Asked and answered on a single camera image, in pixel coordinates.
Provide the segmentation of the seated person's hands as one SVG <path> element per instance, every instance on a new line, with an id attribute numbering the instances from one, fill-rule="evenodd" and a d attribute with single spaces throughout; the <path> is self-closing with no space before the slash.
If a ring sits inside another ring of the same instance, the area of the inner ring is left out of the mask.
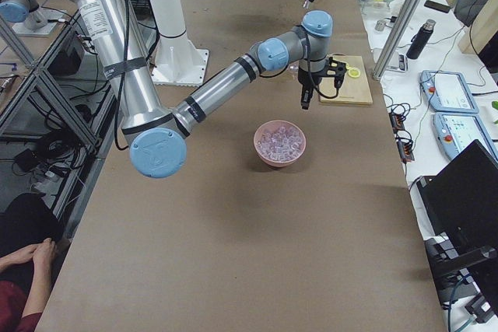
<path id="1" fill-rule="evenodd" d="M 51 264 L 57 255 L 56 242 L 50 238 L 42 243 L 30 244 L 2 258 L 4 265 L 25 264 L 33 261 L 37 274 L 49 274 Z"/>

